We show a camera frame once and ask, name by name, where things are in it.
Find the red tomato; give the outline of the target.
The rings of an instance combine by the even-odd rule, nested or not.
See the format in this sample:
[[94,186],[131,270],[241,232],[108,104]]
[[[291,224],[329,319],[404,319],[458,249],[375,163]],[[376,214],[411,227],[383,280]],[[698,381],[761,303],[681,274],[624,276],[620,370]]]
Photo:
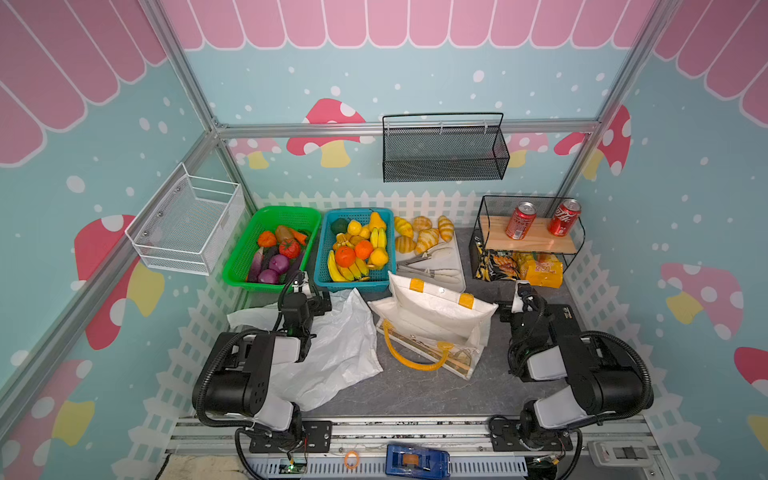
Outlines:
[[287,239],[279,244],[279,253],[289,260],[293,260],[302,253],[302,246],[295,239]]

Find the yellow pear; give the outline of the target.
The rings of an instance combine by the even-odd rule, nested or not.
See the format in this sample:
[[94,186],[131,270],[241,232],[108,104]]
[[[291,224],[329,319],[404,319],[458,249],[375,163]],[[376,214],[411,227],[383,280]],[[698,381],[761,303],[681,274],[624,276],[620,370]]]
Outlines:
[[371,232],[373,232],[376,229],[381,229],[385,231],[387,227],[387,223],[382,219],[378,211],[373,211],[370,215],[368,227]]

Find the metal tongs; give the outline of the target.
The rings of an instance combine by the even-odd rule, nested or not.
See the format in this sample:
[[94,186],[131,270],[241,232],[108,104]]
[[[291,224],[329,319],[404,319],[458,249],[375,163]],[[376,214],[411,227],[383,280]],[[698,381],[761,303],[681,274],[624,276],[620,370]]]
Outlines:
[[446,260],[454,257],[453,250],[447,247],[435,247],[426,253],[397,262],[398,273],[414,273],[430,278],[458,279],[460,271],[445,265]]

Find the bread roll left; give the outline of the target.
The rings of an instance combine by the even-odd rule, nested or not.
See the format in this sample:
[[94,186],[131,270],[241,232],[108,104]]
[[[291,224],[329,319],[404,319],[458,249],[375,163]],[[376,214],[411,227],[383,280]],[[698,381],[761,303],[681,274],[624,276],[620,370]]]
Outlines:
[[402,217],[396,216],[394,219],[394,226],[395,226],[395,231],[398,235],[404,236],[407,238],[414,237],[414,233],[415,233],[414,228],[408,220]]

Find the bread roll right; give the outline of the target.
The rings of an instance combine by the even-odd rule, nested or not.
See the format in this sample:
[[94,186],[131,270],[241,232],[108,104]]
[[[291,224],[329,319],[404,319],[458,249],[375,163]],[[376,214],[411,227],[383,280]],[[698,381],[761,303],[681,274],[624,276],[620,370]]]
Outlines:
[[440,238],[444,242],[450,242],[455,235],[455,226],[454,223],[445,215],[441,215],[438,218],[438,226],[437,226]]

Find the white tote bag yellow handles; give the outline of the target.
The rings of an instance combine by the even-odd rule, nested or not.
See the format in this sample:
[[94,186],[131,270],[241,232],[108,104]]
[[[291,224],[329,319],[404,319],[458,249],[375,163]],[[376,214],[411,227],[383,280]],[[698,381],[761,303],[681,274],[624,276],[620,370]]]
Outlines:
[[469,380],[490,339],[498,309],[470,293],[389,275],[391,296],[369,303],[390,354],[417,371],[446,369]]

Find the yellow snack package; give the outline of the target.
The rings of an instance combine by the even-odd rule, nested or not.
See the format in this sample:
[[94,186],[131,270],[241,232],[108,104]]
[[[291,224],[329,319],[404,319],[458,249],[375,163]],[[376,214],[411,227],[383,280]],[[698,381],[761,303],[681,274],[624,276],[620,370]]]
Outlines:
[[518,252],[516,256],[520,279],[532,286],[560,288],[563,283],[564,266],[551,253]]

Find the red soda can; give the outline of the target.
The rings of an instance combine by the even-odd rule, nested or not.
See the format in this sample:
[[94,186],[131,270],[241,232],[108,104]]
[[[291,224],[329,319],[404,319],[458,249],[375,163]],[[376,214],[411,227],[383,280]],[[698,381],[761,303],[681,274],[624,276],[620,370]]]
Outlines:
[[520,202],[507,224],[505,233],[512,240],[522,240],[527,235],[537,217],[537,210],[533,203]]
[[576,224],[581,205],[575,199],[564,199],[556,208],[548,224],[548,231],[556,237],[566,237]]

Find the black flat box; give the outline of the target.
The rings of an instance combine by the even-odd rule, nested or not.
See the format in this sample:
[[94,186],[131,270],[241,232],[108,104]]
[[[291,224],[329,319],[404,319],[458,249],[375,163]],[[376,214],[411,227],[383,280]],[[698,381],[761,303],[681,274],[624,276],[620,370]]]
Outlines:
[[556,341],[561,336],[577,335],[582,332],[573,309],[567,304],[548,304],[545,319],[550,337]]

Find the orange bell pepper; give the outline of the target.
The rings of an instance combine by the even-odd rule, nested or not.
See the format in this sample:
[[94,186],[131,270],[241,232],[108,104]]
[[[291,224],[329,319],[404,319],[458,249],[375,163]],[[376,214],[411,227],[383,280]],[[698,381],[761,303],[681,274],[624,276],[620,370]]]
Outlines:
[[260,248],[272,248],[277,245],[277,237],[271,231],[264,231],[259,235],[257,244]]

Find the croissant bread centre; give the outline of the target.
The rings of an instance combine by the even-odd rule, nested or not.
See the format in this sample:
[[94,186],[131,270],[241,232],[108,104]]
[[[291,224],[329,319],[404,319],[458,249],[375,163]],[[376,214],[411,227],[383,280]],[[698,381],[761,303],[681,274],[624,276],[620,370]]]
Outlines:
[[440,233],[435,228],[421,230],[418,235],[414,253],[421,255],[431,248],[437,246],[441,240]]

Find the blue device on rail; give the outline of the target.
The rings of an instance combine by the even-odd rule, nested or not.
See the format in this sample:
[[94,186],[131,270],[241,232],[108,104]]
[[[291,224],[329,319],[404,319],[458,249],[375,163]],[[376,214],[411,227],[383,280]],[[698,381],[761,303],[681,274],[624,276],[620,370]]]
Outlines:
[[443,450],[389,444],[386,451],[385,474],[411,479],[448,479],[450,454]]

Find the white plastic grocery bag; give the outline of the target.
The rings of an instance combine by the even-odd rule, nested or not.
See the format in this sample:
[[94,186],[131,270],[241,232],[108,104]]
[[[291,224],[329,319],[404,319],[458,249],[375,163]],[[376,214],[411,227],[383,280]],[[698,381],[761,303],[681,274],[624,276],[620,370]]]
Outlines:
[[314,319],[315,338],[305,360],[271,368],[271,395],[316,409],[342,390],[383,372],[373,315],[358,290],[331,295],[332,309]]

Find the purple onion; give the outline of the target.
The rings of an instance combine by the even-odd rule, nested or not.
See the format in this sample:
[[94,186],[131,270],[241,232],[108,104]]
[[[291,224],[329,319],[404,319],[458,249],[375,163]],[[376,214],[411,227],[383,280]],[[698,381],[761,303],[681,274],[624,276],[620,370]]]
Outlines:
[[276,254],[270,258],[268,263],[268,269],[275,272],[277,275],[285,274],[291,266],[291,260],[282,255]]

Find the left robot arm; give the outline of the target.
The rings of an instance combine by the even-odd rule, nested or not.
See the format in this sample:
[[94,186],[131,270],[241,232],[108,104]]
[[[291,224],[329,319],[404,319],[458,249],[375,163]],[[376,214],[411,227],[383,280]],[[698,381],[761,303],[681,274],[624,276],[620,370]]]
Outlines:
[[315,335],[313,321],[331,310],[298,271],[287,280],[270,329],[244,326],[218,336],[192,393],[198,420],[208,427],[234,427],[284,451],[307,441],[300,407],[269,392],[272,369],[306,360]]

